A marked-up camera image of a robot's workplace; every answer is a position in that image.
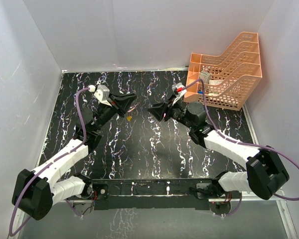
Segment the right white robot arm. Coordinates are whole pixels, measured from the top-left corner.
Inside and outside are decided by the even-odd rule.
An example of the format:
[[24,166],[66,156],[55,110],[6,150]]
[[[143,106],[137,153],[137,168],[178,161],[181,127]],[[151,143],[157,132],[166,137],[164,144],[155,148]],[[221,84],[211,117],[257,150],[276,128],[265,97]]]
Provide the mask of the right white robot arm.
[[235,143],[230,137],[221,137],[206,120],[207,114],[200,102],[182,107],[175,96],[154,104],[148,112],[158,121],[174,119],[190,129],[192,141],[216,151],[243,166],[243,172],[225,171],[197,192],[207,197],[225,197],[232,191],[253,192],[259,198],[270,199],[286,182],[289,174],[278,154],[255,146]]

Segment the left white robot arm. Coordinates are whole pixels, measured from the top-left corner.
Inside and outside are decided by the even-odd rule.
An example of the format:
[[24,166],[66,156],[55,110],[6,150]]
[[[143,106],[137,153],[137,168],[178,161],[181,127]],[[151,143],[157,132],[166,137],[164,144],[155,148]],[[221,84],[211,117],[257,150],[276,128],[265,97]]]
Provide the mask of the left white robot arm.
[[92,180],[80,173],[66,180],[61,177],[77,162],[92,153],[101,135],[97,134],[113,116],[124,117],[136,100],[135,94],[109,95],[108,103],[99,103],[95,111],[84,108],[76,122],[69,143],[51,159],[29,171],[22,170],[16,180],[12,204],[35,220],[41,220],[55,204],[79,195],[83,199],[93,193]]

